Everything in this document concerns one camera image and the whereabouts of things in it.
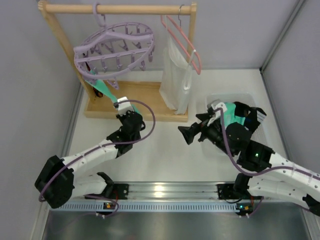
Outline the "teal patterned sock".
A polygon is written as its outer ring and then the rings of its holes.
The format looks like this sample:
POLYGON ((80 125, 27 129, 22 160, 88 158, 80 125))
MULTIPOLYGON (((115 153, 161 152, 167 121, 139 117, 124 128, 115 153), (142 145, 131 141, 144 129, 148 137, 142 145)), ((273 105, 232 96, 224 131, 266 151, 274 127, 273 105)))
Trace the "teal patterned sock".
MULTIPOLYGON (((116 108, 114 107, 114 103, 116 102, 117 98, 109 89, 109 87, 105 84, 105 82, 102 79, 99 78, 94 78, 94 79, 88 79, 86 80, 87 83, 89 83, 90 86, 94 87, 95 89, 97 89, 98 91, 100 91, 104 96, 106 96, 107 98, 109 98, 112 102, 113 108, 116 110, 116 108)), ((132 105, 134 108, 134 112, 137 112, 140 114, 139 110, 132 105)))
POLYGON ((245 117, 236 115, 236 105, 234 103, 226 102, 226 111, 223 114, 224 117, 224 127, 227 128, 230 124, 238 123, 244 125, 245 117))

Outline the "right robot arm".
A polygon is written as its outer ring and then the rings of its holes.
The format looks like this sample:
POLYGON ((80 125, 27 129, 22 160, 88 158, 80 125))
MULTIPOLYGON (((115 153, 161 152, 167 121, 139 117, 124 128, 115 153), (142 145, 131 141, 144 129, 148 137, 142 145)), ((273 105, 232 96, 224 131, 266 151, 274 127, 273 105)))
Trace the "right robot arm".
POLYGON ((238 198, 259 197, 294 203, 314 215, 320 214, 320 175, 284 158, 272 148, 252 140, 262 123, 261 109, 220 114, 198 113, 199 123, 182 130, 191 143, 209 140, 239 170, 233 190, 238 198))

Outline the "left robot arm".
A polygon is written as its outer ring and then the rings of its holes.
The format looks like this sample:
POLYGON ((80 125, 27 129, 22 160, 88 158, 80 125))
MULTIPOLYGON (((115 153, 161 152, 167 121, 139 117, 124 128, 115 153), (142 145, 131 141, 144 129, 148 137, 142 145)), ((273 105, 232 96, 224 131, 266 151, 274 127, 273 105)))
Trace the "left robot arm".
POLYGON ((120 128, 82 152, 50 157, 35 181, 39 201, 56 209, 91 195, 108 198, 116 182, 201 182, 206 172, 198 147, 186 144, 186 126, 144 122, 136 112, 120 128))

